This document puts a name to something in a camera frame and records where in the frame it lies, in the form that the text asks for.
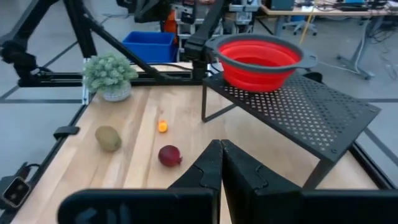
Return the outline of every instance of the kiwi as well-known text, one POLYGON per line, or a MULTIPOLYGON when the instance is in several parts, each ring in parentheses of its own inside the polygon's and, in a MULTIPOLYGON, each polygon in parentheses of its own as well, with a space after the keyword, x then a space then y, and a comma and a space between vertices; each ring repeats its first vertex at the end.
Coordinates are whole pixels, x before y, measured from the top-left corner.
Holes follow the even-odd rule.
POLYGON ((100 126, 95 131, 95 138, 104 151, 114 152, 122 145, 118 132, 110 126, 100 126))

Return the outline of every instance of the red onion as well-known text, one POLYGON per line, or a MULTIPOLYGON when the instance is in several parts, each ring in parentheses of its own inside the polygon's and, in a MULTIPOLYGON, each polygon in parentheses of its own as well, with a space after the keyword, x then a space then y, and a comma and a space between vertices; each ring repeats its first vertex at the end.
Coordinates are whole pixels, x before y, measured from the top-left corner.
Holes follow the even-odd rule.
POLYGON ((180 151, 175 146, 164 146, 162 149, 160 149, 158 158, 159 161, 167 167, 180 165, 182 161, 182 157, 180 157, 180 151))

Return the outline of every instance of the black clamp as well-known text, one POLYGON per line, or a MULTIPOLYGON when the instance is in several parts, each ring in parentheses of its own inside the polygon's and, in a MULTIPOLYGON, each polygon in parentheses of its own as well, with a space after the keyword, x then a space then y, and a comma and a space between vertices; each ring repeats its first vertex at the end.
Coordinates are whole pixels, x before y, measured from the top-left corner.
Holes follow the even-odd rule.
POLYGON ((32 190, 30 183, 26 181, 32 166, 39 165, 27 165, 25 162, 15 175, 0 179, 0 209, 17 209, 25 202, 32 190))
POLYGON ((58 140, 60 138, 68 137, 69 135, 76 135, 79 131, 80 128, 76 126, 62 126, 57 128, 53 135, 55 140, 58 140))

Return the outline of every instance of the perforated metal shelf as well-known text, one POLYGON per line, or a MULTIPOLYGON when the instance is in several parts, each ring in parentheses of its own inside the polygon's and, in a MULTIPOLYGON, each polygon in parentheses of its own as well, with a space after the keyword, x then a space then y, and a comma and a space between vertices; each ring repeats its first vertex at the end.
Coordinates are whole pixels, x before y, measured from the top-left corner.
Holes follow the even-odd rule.
POLYGON ((337 161, 379 108, 301 75, 292 75, 277 91, 250 93, 216 74, 204 80, 246 110, 320 159, 337 161))

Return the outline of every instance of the desk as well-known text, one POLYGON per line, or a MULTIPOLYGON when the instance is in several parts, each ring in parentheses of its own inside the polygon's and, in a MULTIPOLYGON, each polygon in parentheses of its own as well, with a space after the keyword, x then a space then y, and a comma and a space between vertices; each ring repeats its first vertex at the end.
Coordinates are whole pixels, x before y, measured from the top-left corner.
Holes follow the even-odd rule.
MULTIPOLYGON (((282 33, 283 23, 285 22, 286 16, 308 16, 310 12, 302 11, 301 7, 294 7, 292 11, 273 11, 268 9, 266 6, 261 5, 261 9, 268 15, 268 16, 277 16, 277 20, 275 23, 274 28, 274 35, 280 36, 282 33)), ((380 25, 382 24, 383 17, 387 15, 391 15, 391 11, 388 10, 370 10, 366 12, 343 12, 340 10, 333 10, 333 11, 321 11, 319 9, 314 9, 313 11, 314 16, 371 16, 376 17, 370 21, 367 21, 363 26, 364 29, 366 28, 369 33, 373 33, 377 30, 380 25)), ((374 74, 366 71, 361 68, 360 62, 362 56, 364 55, 368 45, 371 43, 371 38, 365 37, 364 40, 361 40, 351 58, 346 58, 342 55, 337 55, 337 59, 346 66, 347 69, 352 71, 356 71, 355 64, 358 64, 358 71, 359 75, 363 77, 365 80, 369 80, 374 77, 374 74)))
MULTIPOLYGON (((157 69, 176 70, 162 66, 157 69)), ((167 188, 212 139, 230 139, 272 170, 303 185, 318 159, 241 109, 202 123, 201 93, 201 86, 133 87, 132 96, 119 103, 96 95, 77 121, 80 132, 60 146, 12 223, 55 224, 60 202, 81 189, 167 188), (163 134, 156 129, 160 119, 169 124, 163 134), (123 139, 120 150, 107 153, 99 149, 95 131, 101 125, 118 130, 123 139), (159 163, 158 150, 167 144, 181 150, 181 166, 169 169, 159 163)), ((212 91, 207 103, 210 113, 229 104, 212 91)), ((377 187, 347 152, 318 188, 377 187)), ((231 223, 224 194, 221 204, 221 223, 231 223)))

